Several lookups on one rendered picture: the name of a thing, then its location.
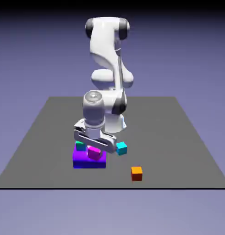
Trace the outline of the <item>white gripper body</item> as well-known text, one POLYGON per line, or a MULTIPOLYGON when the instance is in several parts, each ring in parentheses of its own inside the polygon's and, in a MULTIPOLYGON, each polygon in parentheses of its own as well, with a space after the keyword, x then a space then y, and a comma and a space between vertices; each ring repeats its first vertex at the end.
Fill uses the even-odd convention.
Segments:
POLYGON ((116 151, 117 138, 102 131, 100 131, 100 136, 97 139, 92 139, 86 135, 85 131, 74 129, 74 139, 108 153, 116 151))

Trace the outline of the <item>small magenta cube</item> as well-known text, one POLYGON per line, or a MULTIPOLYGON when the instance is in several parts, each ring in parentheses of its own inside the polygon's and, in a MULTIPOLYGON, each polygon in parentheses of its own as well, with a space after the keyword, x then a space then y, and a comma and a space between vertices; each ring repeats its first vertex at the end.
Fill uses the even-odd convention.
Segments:
POLYGON ((99 148, 88 145, 87 146, 87 156, 93 160, 99 160, 101 158, 102 151, 99 148))

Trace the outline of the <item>small green cube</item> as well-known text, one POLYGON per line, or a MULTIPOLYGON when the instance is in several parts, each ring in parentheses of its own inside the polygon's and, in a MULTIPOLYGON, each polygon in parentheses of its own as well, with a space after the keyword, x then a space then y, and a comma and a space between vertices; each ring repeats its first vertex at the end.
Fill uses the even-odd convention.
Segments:
POLYGON ((87 146, 80 141, 76 141, 75 146, 76 146, 77 151, 86 151, 86 148, 87 148, 87 146))

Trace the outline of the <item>small cyan cube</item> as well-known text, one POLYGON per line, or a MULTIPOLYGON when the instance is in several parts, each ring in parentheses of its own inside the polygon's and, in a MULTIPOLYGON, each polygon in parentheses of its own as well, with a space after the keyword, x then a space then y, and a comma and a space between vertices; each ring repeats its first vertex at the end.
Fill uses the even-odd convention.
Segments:
POLYGON ((116 143, 116 153, 119 156, 127 154, 127 145, 125 142, 116 143))

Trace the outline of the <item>small orange cube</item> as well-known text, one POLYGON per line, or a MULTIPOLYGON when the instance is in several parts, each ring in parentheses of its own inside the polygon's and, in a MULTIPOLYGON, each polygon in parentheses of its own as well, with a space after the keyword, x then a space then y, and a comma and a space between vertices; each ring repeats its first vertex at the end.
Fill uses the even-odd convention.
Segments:
POLYGON ((141 166, 131 167, 131 178, 132 178, 132 181, 142 181, 143 170, 141 166))

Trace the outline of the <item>large purple box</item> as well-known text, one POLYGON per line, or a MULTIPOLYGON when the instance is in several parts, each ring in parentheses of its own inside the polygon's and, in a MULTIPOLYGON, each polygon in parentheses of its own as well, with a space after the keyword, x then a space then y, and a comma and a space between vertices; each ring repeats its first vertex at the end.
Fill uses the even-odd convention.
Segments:
POLYGON ((99 160, 93 160, 87 156, 86 151, 77 151, 74 145, 72 154, 73 168, 106 168, 106 152, 102 151, 101 158, 99 160))

